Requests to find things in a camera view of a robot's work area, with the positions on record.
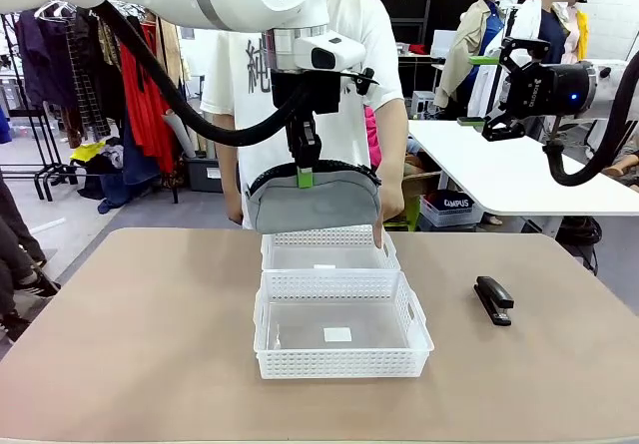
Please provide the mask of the white basket with dark cap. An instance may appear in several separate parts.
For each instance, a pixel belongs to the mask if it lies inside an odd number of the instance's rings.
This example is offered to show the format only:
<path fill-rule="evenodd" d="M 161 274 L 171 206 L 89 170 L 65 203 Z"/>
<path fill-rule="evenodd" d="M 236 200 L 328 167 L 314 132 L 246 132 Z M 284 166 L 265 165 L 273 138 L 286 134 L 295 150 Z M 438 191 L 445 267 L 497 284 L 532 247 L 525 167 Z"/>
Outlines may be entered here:
<path fill-rule="evenodd" d="M 435 190 L 422 196 L 420 212 L 435 227 L 476 225 L 484 214 L 469 195 L 452 190 Z"/>

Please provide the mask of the person's right forearm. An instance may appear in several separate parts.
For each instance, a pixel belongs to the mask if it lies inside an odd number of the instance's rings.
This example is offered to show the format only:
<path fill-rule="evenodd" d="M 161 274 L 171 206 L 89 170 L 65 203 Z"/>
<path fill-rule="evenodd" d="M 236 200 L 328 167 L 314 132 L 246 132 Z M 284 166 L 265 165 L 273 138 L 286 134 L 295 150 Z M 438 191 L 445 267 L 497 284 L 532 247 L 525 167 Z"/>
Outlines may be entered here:
<path fill-rule="evenodd" d="M 221 172 L 222 188 L 227 205 L 242 205 L 242 197 L 238 187 L 238 154 L 234 147 L 215 143 L 215 150 Z"/>

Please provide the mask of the blue cloth pile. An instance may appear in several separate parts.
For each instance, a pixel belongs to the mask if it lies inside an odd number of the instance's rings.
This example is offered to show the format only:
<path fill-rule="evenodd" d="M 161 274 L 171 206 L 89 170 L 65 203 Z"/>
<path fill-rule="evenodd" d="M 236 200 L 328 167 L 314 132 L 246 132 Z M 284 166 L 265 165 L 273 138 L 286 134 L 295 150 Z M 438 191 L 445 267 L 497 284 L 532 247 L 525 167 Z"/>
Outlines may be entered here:
<path fill-rule="evenodd" d="M 128 117 L 123 121 L 123 167 L 113 174 L 100 176 L 104 198 L 98 213 L 105 215 L 119 209 L 147 191 L 160 177 L 160 169 L 153 157 L 144 155 L 136 144 Z"/>

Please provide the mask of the white perforated plastic basket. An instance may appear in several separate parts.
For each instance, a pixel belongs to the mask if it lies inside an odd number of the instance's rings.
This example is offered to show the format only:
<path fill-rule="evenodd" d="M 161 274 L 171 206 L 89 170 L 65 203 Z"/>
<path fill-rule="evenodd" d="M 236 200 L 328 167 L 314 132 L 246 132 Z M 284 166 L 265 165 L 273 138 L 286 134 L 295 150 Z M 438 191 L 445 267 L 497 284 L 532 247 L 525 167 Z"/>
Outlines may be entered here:
<path fill-rule="evenodd" d="M 434 349 L 396 269 L 265 271 L 254 325 L 264 379 L 415 378 Z"/>
<path fill-rule="evenodd" d="M 382 247 L 371 225 L 264 234 L 262 270 L 285 269 L 400 269 L 389 234 Z"/>

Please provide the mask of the yellow hanging garment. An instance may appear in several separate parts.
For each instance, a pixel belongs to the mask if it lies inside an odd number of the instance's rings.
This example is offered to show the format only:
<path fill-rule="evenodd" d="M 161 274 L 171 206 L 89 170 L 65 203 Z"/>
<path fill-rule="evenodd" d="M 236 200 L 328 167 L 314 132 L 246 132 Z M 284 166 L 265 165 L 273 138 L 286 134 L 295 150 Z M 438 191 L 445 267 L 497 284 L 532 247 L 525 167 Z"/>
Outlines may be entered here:
<path fill-rule="evenodd" d="M 586 13 L 576 7 L 568 7 L 567 32 L 564 43 L 562 64 L 575 64 L 587 57 L 589 41 L 589 21 Z"/>

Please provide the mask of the grey zippered pencil pouch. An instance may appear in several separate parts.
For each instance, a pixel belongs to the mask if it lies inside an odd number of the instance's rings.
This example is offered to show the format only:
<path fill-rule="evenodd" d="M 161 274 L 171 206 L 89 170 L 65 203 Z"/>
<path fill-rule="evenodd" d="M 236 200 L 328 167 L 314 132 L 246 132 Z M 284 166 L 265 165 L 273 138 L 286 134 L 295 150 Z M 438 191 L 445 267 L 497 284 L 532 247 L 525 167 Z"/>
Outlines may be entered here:
<path fill-rule="evenodd" d="M 246 190 L 248 218 L 262 234 L 373 225 L 380 212 L 381 180 L 364 165 L 320 160 L 314 185 L 299 188 L 287 163 L 259 175 Z"/>

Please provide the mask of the mannequin with beige coat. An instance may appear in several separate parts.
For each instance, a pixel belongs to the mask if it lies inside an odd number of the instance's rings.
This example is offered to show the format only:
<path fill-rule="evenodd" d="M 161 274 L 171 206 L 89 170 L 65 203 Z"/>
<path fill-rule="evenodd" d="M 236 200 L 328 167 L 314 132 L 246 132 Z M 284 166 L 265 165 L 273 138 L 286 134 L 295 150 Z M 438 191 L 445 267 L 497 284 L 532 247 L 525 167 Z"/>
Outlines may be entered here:
<path fill-rule="evenodd" d="M 439 86 L 435 92 L 434 105 L 439 109 L 451 103 L 460 105 L 460 88 L 474 66 L 470 58 L 482 54 L 483 37 L 488 29 L 488 19 L 496 13 L 498 20 L 502 14 L 493 1 L 477 0 L 466 10 L 456 30 L 452 45 L 445 59 Z"/>

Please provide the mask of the black bag under table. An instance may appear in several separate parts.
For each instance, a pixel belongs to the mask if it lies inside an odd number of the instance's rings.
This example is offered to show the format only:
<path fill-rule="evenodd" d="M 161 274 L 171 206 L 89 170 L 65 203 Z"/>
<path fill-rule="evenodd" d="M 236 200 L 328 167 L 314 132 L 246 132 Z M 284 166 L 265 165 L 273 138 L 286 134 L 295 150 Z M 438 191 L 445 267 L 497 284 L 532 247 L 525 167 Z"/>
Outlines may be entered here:
<path fill-rule="evenodd" d="M 586 269 L 597 275 L 599 264 L 595 246 L 602 237 L 601 225 L 595 218 L 564 217 L 556 240 L 574 257 L 580 258 Z"/>

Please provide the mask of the person in white t-shirt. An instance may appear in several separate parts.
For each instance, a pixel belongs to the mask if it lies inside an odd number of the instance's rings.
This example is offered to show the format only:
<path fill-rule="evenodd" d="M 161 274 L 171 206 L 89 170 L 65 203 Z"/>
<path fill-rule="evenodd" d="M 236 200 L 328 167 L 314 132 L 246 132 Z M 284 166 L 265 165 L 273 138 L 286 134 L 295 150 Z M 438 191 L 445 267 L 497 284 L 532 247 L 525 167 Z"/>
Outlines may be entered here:
<path fill-rule="evenodd" d="M 390 100 L 403 100 L 390 19 L 380 0 L 327 0 L 327 9 L 330 28 L 364 46 L 363 64 L 374 69 L 378 84 L 365 96 L 360 96 L 353 85 L 345 85 L 338 113 L 317 116 L 320 156 L 370 167 L 363 107 L 371 107 L 375 115 Z M 201 101 L 202 111 L 214 125 L 239 130 L 274 112 L 271 70 L 261 57 L 262 44 L 261 34 L 215 33 Z M 290 162 L 292 156 L 285 132 L 236 150 L 242 227 L 248 228 L 246 190 L 263 172 Z"/>

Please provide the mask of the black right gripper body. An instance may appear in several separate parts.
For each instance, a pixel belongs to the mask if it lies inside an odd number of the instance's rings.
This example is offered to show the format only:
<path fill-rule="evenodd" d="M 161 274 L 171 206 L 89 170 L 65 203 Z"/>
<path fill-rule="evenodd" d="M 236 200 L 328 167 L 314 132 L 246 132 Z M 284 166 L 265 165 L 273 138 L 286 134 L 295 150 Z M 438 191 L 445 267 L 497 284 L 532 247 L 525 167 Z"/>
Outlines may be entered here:
<path fill-rule="evenodd" d="M 590 62 L 531 62 L 513 73 L 513 116 L 580 115 L 589 109 L 597 88 Z"/>

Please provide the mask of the pink cloth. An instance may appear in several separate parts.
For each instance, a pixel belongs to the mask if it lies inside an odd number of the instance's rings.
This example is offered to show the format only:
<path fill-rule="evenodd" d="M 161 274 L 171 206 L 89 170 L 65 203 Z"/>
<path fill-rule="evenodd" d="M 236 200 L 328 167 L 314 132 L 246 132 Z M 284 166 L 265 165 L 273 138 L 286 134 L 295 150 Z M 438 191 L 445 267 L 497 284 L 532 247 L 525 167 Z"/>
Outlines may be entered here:
<path fill-rule="evenodd" d="M 364 106 L 363 109 L 370 167 L 375 171 L 381 163 L 381 150 L 377 136 L 376 119 L 371 107 Z"/>

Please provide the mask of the black stapler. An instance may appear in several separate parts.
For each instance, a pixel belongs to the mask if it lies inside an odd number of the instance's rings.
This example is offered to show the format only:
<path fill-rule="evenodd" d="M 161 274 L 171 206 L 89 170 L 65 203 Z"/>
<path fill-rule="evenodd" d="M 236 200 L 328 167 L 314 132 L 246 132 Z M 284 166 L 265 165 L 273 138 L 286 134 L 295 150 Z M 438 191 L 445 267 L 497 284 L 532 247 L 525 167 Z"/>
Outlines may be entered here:
<path fill-rule="evenodd" d="M 479 276 L 474 290 L 495 326 L 511 325 L 508 311 L 514 308 L 514 299 L 497 280 L 490 276 Z"/>

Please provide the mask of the red hanging dress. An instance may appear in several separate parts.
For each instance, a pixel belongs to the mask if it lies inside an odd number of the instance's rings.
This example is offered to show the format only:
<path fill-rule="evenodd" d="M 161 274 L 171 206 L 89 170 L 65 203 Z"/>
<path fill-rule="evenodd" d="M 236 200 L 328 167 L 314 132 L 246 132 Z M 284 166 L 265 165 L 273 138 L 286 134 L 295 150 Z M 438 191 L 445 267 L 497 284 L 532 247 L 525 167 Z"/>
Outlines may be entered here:
<path fill-rule="evenodd" d="M 176 136 L 164 121 L 169 110 L 148 72 L 129 48 L 118 40 L 126 104 L 135 143 L 146 157 L 154 158 L 162 173 L 175 169 Z"/>

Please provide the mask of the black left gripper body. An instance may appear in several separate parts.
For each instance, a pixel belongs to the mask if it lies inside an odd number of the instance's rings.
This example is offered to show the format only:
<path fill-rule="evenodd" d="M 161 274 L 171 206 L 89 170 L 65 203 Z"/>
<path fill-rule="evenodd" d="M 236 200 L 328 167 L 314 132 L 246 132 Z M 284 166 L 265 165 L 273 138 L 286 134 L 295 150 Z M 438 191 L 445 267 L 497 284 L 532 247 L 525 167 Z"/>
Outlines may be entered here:
<path fill-rule="evenodd" d="M 310 110 L 317 115 L 338 111 L 341 75 L 331 71 L 272 71 L 272 96 L 278 109 Z"/>

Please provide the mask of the white background table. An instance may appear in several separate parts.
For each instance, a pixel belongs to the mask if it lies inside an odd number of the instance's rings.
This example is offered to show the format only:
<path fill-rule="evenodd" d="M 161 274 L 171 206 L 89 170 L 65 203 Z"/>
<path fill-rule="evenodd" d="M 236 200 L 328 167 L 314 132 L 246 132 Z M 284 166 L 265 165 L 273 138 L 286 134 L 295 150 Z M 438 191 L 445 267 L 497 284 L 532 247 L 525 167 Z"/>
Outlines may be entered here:
<path fill-rule="evenodd" d="M 552 238 L 566 216 L 639 217 L 639 194 L 604 175 L 574 188 L 555 183 L 542 145 L 528 137 L 491 143 L 454 121 L 412 120 L 409 132 L 441 168 L 441 189 L 454 182 L 486 212 L 531 220 Z"/>

